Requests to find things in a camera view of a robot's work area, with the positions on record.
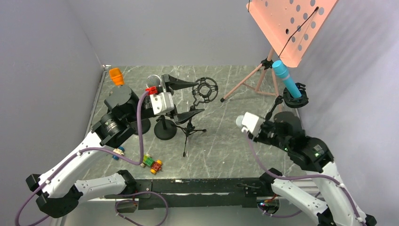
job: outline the black elastic cord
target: black elastic cord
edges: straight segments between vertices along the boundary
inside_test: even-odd
[[[317,7],[314,9],[314,11],[312,12],[312,14],[311,14],[311,15],[301,24],[301,26],[299,26],[299,27],[297,28],[297,30],[288,38],[288,40],[287,40],[285,46],[283,47],[283,49],[281,50],[281,52],[280,52],[280,54],[279,54],[279,58],[280,58],[281,54],[283,53],[284,49],[286,48],[287,44],[288,44],[289,41],[291,40],[291,38],[294,36],[294,34],[295,34],[297,31],[299,31],[299,29],[301,29],[301,27],[312,17],[312,15],[313,15],[318,9],[319,9],[319,7],[317,6]]]

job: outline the green toy block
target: green toy block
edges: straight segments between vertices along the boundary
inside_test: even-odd
[[[144,164],[146,164],[147,166],[151,167],[152,164],[154,163],[154,159],[152,158],[147,158],[145,161],[143,161]]]

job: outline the orange microphone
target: orange microphone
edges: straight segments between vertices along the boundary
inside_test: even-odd
[[[110,70],[110,78],[115,83],[116,86],[124,85],[125,81],[123,80],[122,72],[120,72],[119,68],[112,68]]]

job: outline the red clip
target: red clip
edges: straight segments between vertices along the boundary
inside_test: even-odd
[[[145,91],[148,91],[148,95],[158,94],[156,86],[146,88]]]

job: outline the gray marble tabletop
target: gray marble tabletop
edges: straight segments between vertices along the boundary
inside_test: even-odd
[[[255,162],[248,143],[236,126],[235,120],[238,115],[245,112],[265,115],[273,105],[275,97],[257,94],[253,90],[241,86],[226,101],[223,103],[219,101],[224,94],[254,70],[255,66],[120,66],[119,68],[123,71],[125,83],[138,96],[144,92],[146,79],[152,74],[170,74],[185,81],[210,77],[216,80],[219,86],[219,95],[215,101],[198,106],[205,111],[196,115],[192,123],[197,129],[207,129],[207,132],[197,132],[188,138],[187,157],[183,157],[184,133],[178,130],[173,139],[159,140],[153,131],[155,118],[151,118],[151,129],[144,134],[144,150],[155,160],[159,159],[163,162],[162,171],[153,175],[148,167],[143,169],[122,160],[116,161],[108,155],[93,165],[84,179],[108,176],[120,169],[129,170],[136,179],[241,178],[258,177],[263,173]],[[247,81],[247,84],[255,86],[259,76],[260,72],[257,72]],[[278,86],[282,93],[284,85],[279,82]],[[92,124],[106,113],[104,100],[112,87],[114,87],[113,82],[109,76],[106,76]],[[264,92],[274,91],[270,71],[266,74],[261,90]],[[177,105],[179,113],[188,111],[194,101],[191,88],[175,91],[173,101]],[[285,106],[283,110],[295,112]],[[125,148],[125,155],[128,158],[138,160],[137,136],[132,136],[122,146]],[[303,174],[284,151],[263,144],[255,144],[255,150],[266,167],[274,167],[287,176]]]

